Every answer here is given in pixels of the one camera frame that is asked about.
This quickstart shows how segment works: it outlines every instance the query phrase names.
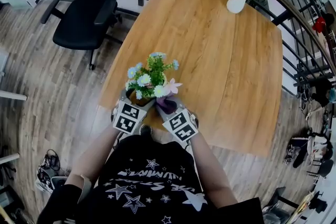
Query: table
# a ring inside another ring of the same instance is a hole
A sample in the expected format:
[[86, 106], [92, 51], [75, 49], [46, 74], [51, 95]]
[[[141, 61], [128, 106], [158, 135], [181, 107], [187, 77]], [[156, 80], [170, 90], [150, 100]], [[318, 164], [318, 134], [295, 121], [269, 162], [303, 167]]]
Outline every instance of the table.
[[[281, 97], [280, 30], [248, 5], [239, 14], [227, 0], [149, 0], [129, 31], [104, 83], [99, 104], [112, 109], [127, 70], [152, 52], [176, 59], [166, 72], [183, 83], [179, 98], [199, 119], [211, 145], [267, 156]], [[160, 127], [155, 109], [146, 123]]]

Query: blue flower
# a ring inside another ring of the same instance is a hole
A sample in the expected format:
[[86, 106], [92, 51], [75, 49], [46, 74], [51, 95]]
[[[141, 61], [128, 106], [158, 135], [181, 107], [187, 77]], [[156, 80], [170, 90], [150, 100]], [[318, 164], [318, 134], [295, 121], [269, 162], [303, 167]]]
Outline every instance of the blue flower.
[[163, 97], [166, 95], [166, 90], [163, 88], [162, 85], [157, 85], [154, 88], [154, 95], [158, 98]]
[[142, 63], [141, 63], [141, 62], [138, 62], [138, 63], [136, 64], [135, 68], [136, 68], [137, 70], [140, 70], [140, 68], [142, 68]]
[[151, 77], [148, 74], [143, 74], [140, 78], [138, 78], [138, 85], [140, 87], [144, 87], [145, 84], [150, 83], [151, 82]]
[[166, 54], [164, 54], [163, 52], [153, 52], [152, 54], [150, 54], [150, 56], [151, 57], [161, 56], [163, 60], [166, 59]]
[[174, 67], [174, 69], [175, 70], [177, 70], [177, 69], [179, 69], [179, 63], [178, 63], [178, 61], [177, 60], [173, 60], [173, 67]]
[[140, 100], [142, 98], [142, 92], [140, 90], [136, 91], [136, 98]]
[[129, 79], [134, 78], [136, 72], [137, 72], [137, 69], [136, 69], [135, 67], [131, 67], [131, 68], [127, 71], [127, 76], [129, 77]]

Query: wooden floor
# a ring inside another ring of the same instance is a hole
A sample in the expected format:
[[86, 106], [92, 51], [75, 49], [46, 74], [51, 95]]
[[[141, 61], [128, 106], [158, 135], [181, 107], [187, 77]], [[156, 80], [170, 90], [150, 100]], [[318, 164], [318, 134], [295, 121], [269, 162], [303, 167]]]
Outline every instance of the wooden floor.
[[[40, 2], [33, 10], [0, 11], [0, 49], [9, 52], [5, 77], [0, 89], [25, 94], [28, 100], [0, 99], [0, 131], [2, 145], [19, 152], [14, 161], [17, 169], [11, 183], [34, 220], [48, 195], [35, 188], [36, 169], [45, 152], [52, 148], [60, 156], [63, 169], [109, 123], [110, 112], [98, 107], [99, 94], [107, 72], [120, 45], [104, 42], [95, 55], [97, 68], [88, 69], [89, 53], [73, 51], [52, 41], [58, 19], [39, 23], [50, 2]], [[69, 3], [59, 7], [65, 10]], [[133, 21], [124, 17], [122, 26], [112, 29], [115, 37], [124, 39]], [[286, 186], [285, 197], [299, 202], [312, 187], [306, 165], [294, 169], [282, 163], [288, 140], [306, 126], [298, 100], [282, 92], [276, 134], [268, 158], [236, 153], [212, 147], [222, 163], [238, 200], [260, 197], [264, 205], [276, 187]], [[320, 131], [321, 115], [310, 125]], [[170, 135], [157, 132], [157, 140], [170, 141]]]

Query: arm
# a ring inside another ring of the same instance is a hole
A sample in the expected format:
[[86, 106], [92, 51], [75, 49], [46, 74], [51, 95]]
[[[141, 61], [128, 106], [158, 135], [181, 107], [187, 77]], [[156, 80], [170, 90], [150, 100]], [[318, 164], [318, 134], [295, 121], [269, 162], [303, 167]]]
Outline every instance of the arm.
[[222, 166], [203, 135], [198, 133], [190, 140], [202, 187], [213, 204], [220, 208], [238, 203]]
[[94, 185], [118, 134], [119, 130], [113, 128], [110, 124], [78, 158], [65, 184], [75, 185], [83, 189], [84, 180], [81, 175], [84, 175]]

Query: red object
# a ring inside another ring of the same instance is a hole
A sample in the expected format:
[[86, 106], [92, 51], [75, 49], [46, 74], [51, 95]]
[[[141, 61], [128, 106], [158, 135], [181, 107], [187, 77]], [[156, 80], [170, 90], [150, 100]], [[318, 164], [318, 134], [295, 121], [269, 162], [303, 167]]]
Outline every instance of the red object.
[[323, 31], [323, 29], [326, 26], [326, 21], [323, 19], [323, 17], [319, 17], [316, 20], [316, 23], [313, 25], [313, 30], [321, 33]]

